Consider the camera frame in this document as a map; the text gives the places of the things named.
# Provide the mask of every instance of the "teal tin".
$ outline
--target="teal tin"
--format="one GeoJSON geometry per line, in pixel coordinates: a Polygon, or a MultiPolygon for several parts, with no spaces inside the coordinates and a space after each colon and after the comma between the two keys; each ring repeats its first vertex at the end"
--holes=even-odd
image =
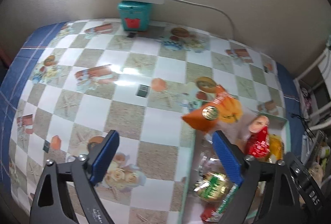
{"type": "Polygon", "coordinates": [[[146,31],[152,4],[121,1],[117,6],[124,30],[146,31]]]}

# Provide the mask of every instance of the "snack bag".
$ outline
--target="snack bag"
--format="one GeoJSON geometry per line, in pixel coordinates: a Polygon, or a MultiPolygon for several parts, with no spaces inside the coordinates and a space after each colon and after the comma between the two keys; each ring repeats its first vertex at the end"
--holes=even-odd
{"type": "Polygon", "coordinates": [[[236,194],[237,190],[238,190],[238,185],[234,184],[230,189],[229,193],[223,199],[220,206],[216,207],[215,205],[211,205],[211,204],[207,205],[204,211],[202,212],[202,214],[200,215],[201,219],[204,222],[208,222],[208,223],[219,222],[227,206],[229,205],[234,195],[236,194]]]}
{"type": "Polygon", "coordinates": [[[227,179],[220,160],[209,158],[202,161],[200,179],[195,183],[193,192],[207,202],[220,201],[232,183],[227,179]]]}
{"type": "Polygon", "coordinates": [[[251,136],[246,144],[246,154],[257,159],[264,159],[270,152],[268,141],[269,119],[266,116],[258,116],[249,126],[251,136]]]}
{"type": "Polygon", "coordinates": [[[276,160],[283,159],[284,143],[280,136],[275,134],[269,134],[269,150],[270,155],[274,155],[276,160]]]}
{"type": "Polygon", "coordinates": [[[192,128],[208,132],[216,126],[219,120],[225,123],[234,123],[242,115],[241,103],[229,95],[222,86],[217,85],[216,98],[213,101],[184,115],[182,119],[192,128]]]}

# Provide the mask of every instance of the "white cable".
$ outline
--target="white cable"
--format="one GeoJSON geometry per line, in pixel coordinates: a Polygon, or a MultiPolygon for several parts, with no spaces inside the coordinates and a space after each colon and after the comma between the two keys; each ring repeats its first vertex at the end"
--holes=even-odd
{"type": "Polygon", "coordinates": [[[231,31],[232,31],[232,40],[235,39],[235,26],[234,26],[234,23],[232,21],[232,19],[229,17],[229,15],[227,13],[225,13],[224,11],[220,10],[220,9],[217,9],[215,7],[212,7],[212,6],[208,6],[208,5],[203,5],[203,4],[196,4],[196,3],[191,3],[191,2],[188,2],[188,1],[184,1],[184,0],[173,0],[173,1],[176,1],[176,2],[179,2],[179,3],[185,3],[185,4],[190,4],[190,5],[193,5],[193,6],[200,6],[200,7],[205,7],[205,8],[209,8],[209,9],[212,9],[212,10],[215,10],[217,12],[220,12],[222,13],[223,15],[226,16],[226,18],[229,20],[230,22],[230,25],[231,25],[231,31]]]}

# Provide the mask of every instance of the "screw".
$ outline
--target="screw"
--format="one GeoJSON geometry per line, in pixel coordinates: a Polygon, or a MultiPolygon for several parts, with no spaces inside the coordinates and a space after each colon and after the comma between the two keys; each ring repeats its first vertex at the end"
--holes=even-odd
{"type": "Polygon", "coordinates": [[[277,161],[277,164],[280,165],[280,166],[284,166],[285,165],[285,161],[279,160],[279,161],[277,161]]]}
{"type": "Polygon", "coordinates": [[[245,160],[247,160],[247,161],[253,161],[253,160],[255,160],[255,158],[252,155],[246,155],[245,160]]]}
{"type": "Polygon", "coordinates": [[[78,156],[78,160],[80,160],[80,161],[84,161],[86,159],[87,159],[87,155],[85,155],[85,154],[81,154],[78,156]]]}
{"type": "Polygon", "coordinates": [[[53,163],[54,163],[54,161],[53,161],[52,159],[48,159],[48,160],[46,160],[46,165],[47,165],[47,166],[52,166],[53,163]]]}

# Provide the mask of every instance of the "small black object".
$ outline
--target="small black object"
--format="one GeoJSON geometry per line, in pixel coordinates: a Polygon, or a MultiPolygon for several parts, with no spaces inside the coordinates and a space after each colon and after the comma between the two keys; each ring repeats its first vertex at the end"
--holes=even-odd
{"type": "Polygon", "coordinates": [[[129,33],[127,37],[134,38],[134,37],[136,37],[136,35],[137,35],[137,33],[129,33]]]}
{"type": "Polygon", "coordinates": [[[49,146],[50,146],[50,142],[45,140],[45,142],[44,142],[44,147],[43,147],[42,150],[44,150],[46,153],[48,153],[48,151],[49,151],[49,146]]]}
{"type": "Polygon", "coordinates": [[[136,96],[140,96],[140,97],[147,97],[148,94],[148,90],[149,90],[149,86],[146,85],[139,85],[138,91],[136,96]]]}
{"type": "Polygon", "coordinates": [[[94,186],[100,182],[119,146],[117,131],[111,130],[95,145],[86,159],[45,166],[40,176],[30,211],[31,224],[79,223],[70,200],[67,182],[74,182],[89,223],[114,224],[103,207],[94,186]]]}

